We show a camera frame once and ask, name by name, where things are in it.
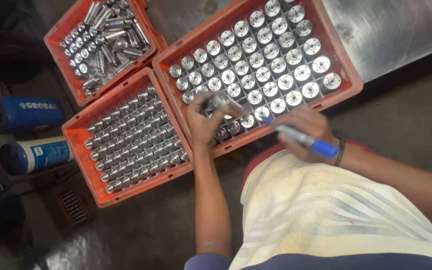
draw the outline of black bracelet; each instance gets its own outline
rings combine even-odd
[[[344,149],[346,148],[346,142],[344,139],[339,138],[339,153],[338,157],[336,158],[335,167],[339,167],[339,164],[341,163],[341,160],[343,159]]]

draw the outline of finger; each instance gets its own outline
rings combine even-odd
[[[277,139],[280,143],[284,144],[289,150],[291,150],[291,152],[293,152],[299,159],[304,160],[308,155],[308,149],[297,143],[290,136],[284,133],[279,133]]]

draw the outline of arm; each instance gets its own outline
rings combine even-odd
[[[339,145],[339,139],[333,136],[327,118],[310,107],[298,106],[273,123],[291,125],[315,138]],[[302,160],[330,165],[336,161],[325,161],[315,156],[285,134],[280,133],[278,139]],[[375,155],[348,143],[340,167],[396,188],[432,222],[432,172]]]
[[[207,93],[196,95],[186,111],[196,176],[196,254],[216,253],[231,259],[231,220],[210,145],[225,113],[218,110],[211,119],[199,114],[207,97]]]

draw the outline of concrete floor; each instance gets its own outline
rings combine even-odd
[[[33,2],[44,21],[39,26],[42,30],[35,32],[44,33],[74,0],[56,1],[57,4],[50,7],[47,1]],[[32,83],[15,85],[14,89],[38,89],[38,85],[53,83],[53,79],[43,71]],[[334,129],[376,152],[432,171],[432,55],[367,83],[361,94],[324,113],[330,117]],[[242,206],[239,203],[242,172],[255,150],[273,143],[270,135],[258,144],[242,147],[216,160],[233,223],[235,251],[242,244]],[[84,186],[81,174],[71,182]],[[64,223],[58,212],[55,194],[57,191],[49,191],[42,198],[34,198],[38,196],[35,194],[25,200],[34,246],[60,251],[81,236],[97,239],[94,240],[99,243],[97,251],[90,257],[100,256],[100,259],[82,261],[88,265],[81,269],[89,265],[92,269],[180,269],[195,253],[192,173],[117,205],[99,209],[98,216],[90,224],[75,231]]]

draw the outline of orange plastic crate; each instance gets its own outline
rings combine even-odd
[[[85,90],[81,88],[83,81],[74,77],[74,70],[69,68],[69,60],[64,57],[64,50],[59,49],[58,46],[59,43],[63,41],[68,34],[70,34],[70,31],[77,27],[78,22],[84,21],[84,17],[86,16],[91,3],[92,0],[78,0],[44,37],[44,42],[46,43],[47,48],[49,48],[54,61],[61,70],[64,79],[79,106],[87,105],[88,103],[98,99],[108,90],[113,89],[123,80],[127,79],[142,68],[148,66],[151,67],[153,57],[167,48],[167,42],[164,36],[154,30],[152,23],[149,21],[149,18],[144,11],[144,9],[147,8],[147,4],[143,0],[128,0],[127,3],[134,13],[135,19],[139,22],[142,32],[146,35],[151,48],[141,57],[136,59],[132,65],[126,67],[109,82],[101,86],[90,97],[84,97]]]
[[[120,200],[127,199],[131,196],[192,171],[192,164],[190,161],[187,161],[170,169],[166,169],[164,172],[158,173],[148,178],[146,181],[133,185],[127,189],[116,191],[111,194],[105,192],[107,183],[100,180],[100,175],[102,172],[95,169],[96,162],[89,158],[91,150],[84,148],[84,141],[93,136],[93,134],[90,134],[87,131],[87,125],[104,114],[105,111],[109,111],[110,108],[117,106],[119,102],[123,100],[126,101],[130,95],[137,95],[139,89],[146,89],[148,83],[152,83],[156,88],[159,98],[166,110],[167,115],[169,116],[169,120],[171,120],[171,124],[174,126],[177,136],[181,140],[181,143],[183,144],[183,147],[187,151],[188,155],[192,156],[188,141],[184,137],[184,134],[179,127],[174,114],[169,108],[167,99],[156,80],[154,72],[150,68],[142,69],[121,83],[115,89],[112,89],[106,95],[90,104],[87,108],[82,110],[79,114],[75,115],[71,120],[63,125],[63,134],[67,139],[67,144],[74,154],[74,158],[77,161],[84,178],[86,179],[86,183],[100,208],[112,205]]]
[[[181,65],[182,58],[185,56],[192,57],[193,53],[198,48],[206,50],[205,44],[207,44],[207,42],[210,40],[219,40],[218,35],[225,30],[231,30],[237,21],[248,20],[252,12],[256,10],[263,11],[266,2],[267,0],[234,1],[154,58],[153,68],[160,80],[163,91],[169,97],[169,103],[174,109],[174,113],[189,139],[189,142],[191,141],[191,134],[185,117],[185,107],[187,105],[182,101],[183,91],[177,89],[177,80],[171,77],[169,68],[174,64]],[[337,90],[325,93],[322,98],[310,103],[312,107],[322,111],[327,107],[358,94],[363,89],[363,81],[346,53],[322,1],[302,0],[297,2],[305,9],[304,20],[310,20],[313,23],[313,31],[309,37],[316,37],[321,41],[321,50],[317,55],[328,57],[331,60],[331,67],[328,72],[336,72],[342,78],[342,83]],[[299,46],[303,52],[303,44],[299,43]],[[217,157],[223,155],[271,132],[273,132],[273,129],[266,125],[245,130],[245,132],[237,135],[237,137],[225,140],[221,144],[216,145],[213,148],[213,156]]]

